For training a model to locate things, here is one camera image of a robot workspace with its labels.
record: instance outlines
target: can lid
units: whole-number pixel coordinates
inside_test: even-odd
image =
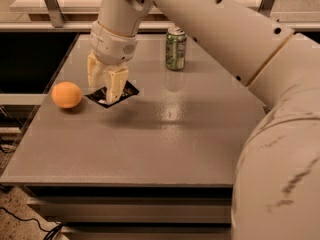
[[[169,28],[168,29],[168,33],[171,34],[171,35],[175,35],[175,36],[181,36],[181,35],[185,34],[184,31],[179,27]]]

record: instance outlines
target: tabletop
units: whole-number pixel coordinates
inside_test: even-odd
[[[140,91],[108,109],[82,97],[69,110],[50,92],[0,182],[8,185],[232,186],[241,149],[263,105],[191,38],[186,66],[165,66],[165,35],[141,34],[128,62]],[[54,84],[88,87],[88,35]]]

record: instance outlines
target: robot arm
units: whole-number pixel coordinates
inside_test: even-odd
[[[320,46],[231,0],[145,1],[272,108],[240,155],[233,239],[319,239]]]
[[[129,74],[126,62],[134,55],[140,22],[150,9],[144,0],[102,0],[89,38],[88,78],[90,87],[107,87],[107,104],[122,95]]]

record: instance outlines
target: cable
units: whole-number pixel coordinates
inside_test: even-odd
[[[46,234],[46,236],[43,238],[43,240],[53,240],[54,236],[61,230],[62,224],[56,226],[51,231]]]
[[[16,216],[15,214],[13,214],[12,212],[10,212],[8,209],[4,208],[4,207],[0,207],[0,210],[4,210],[6,213],[10,214],[12,217],[14,217],[15,219],[19,220],[19,221],[23,221],[23,222],[28,222],[28,221],[36,221],[38,224],[38,227],[41,231],[46,232],[46,236],[43,238],[43,240],[53,240],[54,236],[61,230],[62,228],[62,224],[59,224],[58,226],[54,227],[51,230],[45,230],[41,227],[40,222],[35,219],[35,218],[31,218],[31,219],[21,219],[18,216]]]

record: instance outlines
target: can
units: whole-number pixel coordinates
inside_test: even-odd
[[[166,66],[171,70],[180,70],[185,65],[187,35],[179,27],[169,28],[166,41]]]

